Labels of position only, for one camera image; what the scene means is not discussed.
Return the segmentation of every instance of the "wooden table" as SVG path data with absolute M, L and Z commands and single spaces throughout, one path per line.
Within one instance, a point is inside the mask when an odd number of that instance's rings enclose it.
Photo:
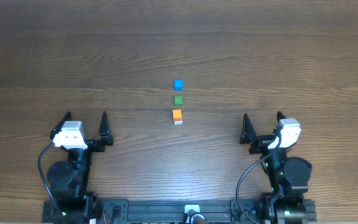
M 282 110 L 302 125 L 290 155 L 313 164 L 319 220 L 358 221 L 358 0 L 0 0 L 1 222 L 40 221 L 37 157 L 68 110 L 89 138 L 108 112 L 115 144 L 89 189 L 130 200 L 234 198 L 259 158 L 242 115 L 269 134 Z M 269 189 L 258 167 L 241 197 Z

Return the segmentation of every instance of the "orange block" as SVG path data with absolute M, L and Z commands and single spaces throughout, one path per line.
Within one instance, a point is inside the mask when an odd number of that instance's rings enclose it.
M 182 121 L 181 110 L 173 110 L 172 114 L 173 114 L 173 121 L 174 122 Z

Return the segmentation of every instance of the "brown wood surface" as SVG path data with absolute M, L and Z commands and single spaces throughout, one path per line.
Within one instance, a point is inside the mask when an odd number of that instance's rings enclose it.
M 268 134 L 282 110 L 319 220 L 358 221 L 358 0 L 0 0 L 0 222 L 40 221 L 37 157 L 68 110 L 89 138 L 108 112 L 115 145 L 89 189 L 130 200 L 234 198 L 259 158 L 238 144 L 242 115 Z M 241 197 L 269 188 L 258 167 Z

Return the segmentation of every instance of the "green block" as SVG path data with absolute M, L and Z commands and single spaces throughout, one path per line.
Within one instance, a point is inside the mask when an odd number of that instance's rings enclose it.
M 183 97 L 175 96 L 175 102 L 173 103 L 175 106 L 183 106 Z

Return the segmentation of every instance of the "wooden tabletop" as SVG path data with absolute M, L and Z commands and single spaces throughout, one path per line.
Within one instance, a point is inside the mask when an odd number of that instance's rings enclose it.
M 0 222 L 40 221 L 37 157 L 66 111 L 87 138 L 108 113 L 100 197 L 225 200 L 259 158 L 243 114 L 270 134 L 278 110 L 301 123 L 289 156 L 313 164 L 318 219 L 358 221 L 358 0 L 0 0 Z M 269 190 L 258 167 L 241 197 Z

